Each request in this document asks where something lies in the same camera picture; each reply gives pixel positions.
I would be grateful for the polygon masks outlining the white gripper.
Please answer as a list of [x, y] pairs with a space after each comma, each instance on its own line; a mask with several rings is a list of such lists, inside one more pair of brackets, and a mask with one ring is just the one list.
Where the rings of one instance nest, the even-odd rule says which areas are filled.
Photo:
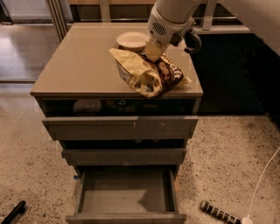
[[145, 44], [146, 57], [155, 63], [166, 51], [169, 44], [177, 46], [193, 28], [195, 5], [154, 5], [148, 31], [153, 38]]

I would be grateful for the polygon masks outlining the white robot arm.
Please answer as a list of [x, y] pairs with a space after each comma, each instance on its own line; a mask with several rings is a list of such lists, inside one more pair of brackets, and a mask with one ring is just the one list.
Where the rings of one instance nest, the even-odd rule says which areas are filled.
[[[193, 14], [205, 0], [157, 0], [150, 12], [146, 56], [155, 62], [168, 46], [185, 41], [185, 52], [197, 53], [201, 40]], [[220, 4], [280, 55], [280, 0], [219, 0]]]

